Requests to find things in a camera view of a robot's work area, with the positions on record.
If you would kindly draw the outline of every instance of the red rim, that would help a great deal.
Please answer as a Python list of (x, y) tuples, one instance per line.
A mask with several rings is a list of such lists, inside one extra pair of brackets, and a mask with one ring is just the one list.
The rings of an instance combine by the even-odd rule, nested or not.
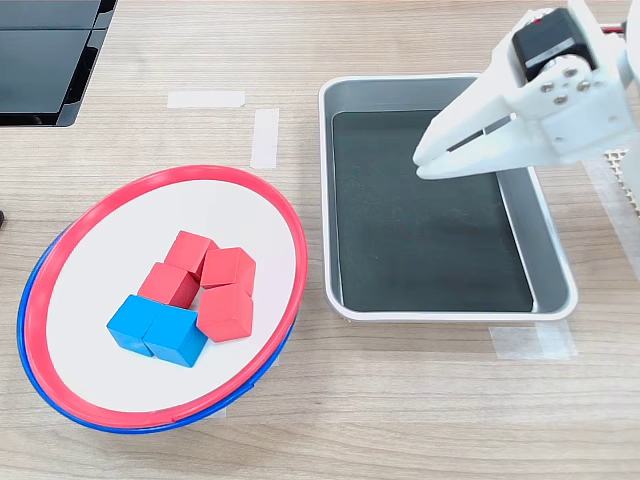
[[(47, 345), (49, 301), (60, 270), (84, 236), (107, 215), (125, 203), (156, 188), (189, 180), (219, 180), (242, 185), (258, 193), (284, 217), (296, 252), (293, 291), (285, 313), (265, 346), (235, 377), (200, 398), (153, 412), (120, 412), (93, 405), (73, 393), (58, 376)], [(25, 315), (25, 345), (33, 373), (49, 397), (67, 412), (106, 427), (143, 428), (173, 423), (216, 403), (244, 384), (282, 342), (291, 327), (307, 280), (307, 243), (300, 219), (291, 204), (274, 187), (250, 173), (229, 167), (197, 165), (172, 168), (136, 180), (116, 190), (82, 215), (62, 236), (42, 266), (33, 285)]]

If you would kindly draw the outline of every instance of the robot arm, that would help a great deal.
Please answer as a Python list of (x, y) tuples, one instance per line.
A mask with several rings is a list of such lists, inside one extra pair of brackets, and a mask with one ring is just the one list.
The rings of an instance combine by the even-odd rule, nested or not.
[[(635, 0), (627, 29), (632, 46), (640, 45), (632, 43), (640, 42), (639, 15)], [(640, 68), (623, 38), (602, 32), (584, 0), (527, 12), (494, 49), (487, 70), (432, 121), (413, 156), (418, 176), (561, 165), (640, 143), (625, 92), (637, 78), (636, 63)], [(640, 162), (633, 163), (637, 168), (626, 173), (623, 165), (625, 183), (635, 183), (626, 178), (634, 176), (640, 184)]]

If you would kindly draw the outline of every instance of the desk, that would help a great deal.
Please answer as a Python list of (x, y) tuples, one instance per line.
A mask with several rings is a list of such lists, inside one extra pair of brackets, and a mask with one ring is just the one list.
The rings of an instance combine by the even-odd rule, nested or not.
[[(581, 165), (540, 171), (581, 294), (571, 360), (498, 360), (486, 325), (349, 325), (322, 290), (321, 85), (480, 71), (524, 10), (543, 3), (121, 0), (76, 125), (0, 130), (0, 477), (638, 478), (640, 285)], [(628, 7), (590, 5), (601, 22)], [(167, 92), (181, 87), (245, 90), (247, 104), (167, 109)], [(270, 107), (280, 108), (278, 167), (258, 173), (296, 208), (310, 253), (280, 365), (226, 419), (131, 437), (63, 418), (34, 392), (16, 350), (36, 259), (137, 177), (195, 163), (249, 169), (253, 112)]]

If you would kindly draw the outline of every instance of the red cube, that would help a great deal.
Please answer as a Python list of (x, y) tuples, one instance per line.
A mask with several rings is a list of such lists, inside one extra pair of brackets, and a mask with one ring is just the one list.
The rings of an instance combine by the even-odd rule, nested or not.
[(218, 246), (210, 238), (180, 230), (164, 263), (186, 270), (200, 281), (205, 254), (208, 250), (217, 248)]
[(240, 247), (221, 248), (207, 252), (200, 285), (214, 288), (235, 283), (251, 296), (255, 276), (256, 262), (247, 252)]
[(248, 337), (253, 328), (253, 300), (238, 284), (205, 290), (197, 326), (214, 342)]
[(164, 305), (189, 308), (199, 289), (198, 282), (186, 270), (156, 263), (138, 295)]

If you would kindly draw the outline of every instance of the blue cube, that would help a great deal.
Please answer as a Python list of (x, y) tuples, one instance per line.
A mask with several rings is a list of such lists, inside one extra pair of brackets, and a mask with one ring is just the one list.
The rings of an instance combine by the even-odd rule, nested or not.
[(163, 305), (144, 336), (144, 343), (158, 358), (193, 367), (207, 343), (196, 327), (198, 314), (191, 310)]
[(107, 323), (109, 332), (122, 348), (147, 357), (153, 353), (145, 345), (144, 337), (163, 305), (153, 300), (129, 295), (115, 315)]

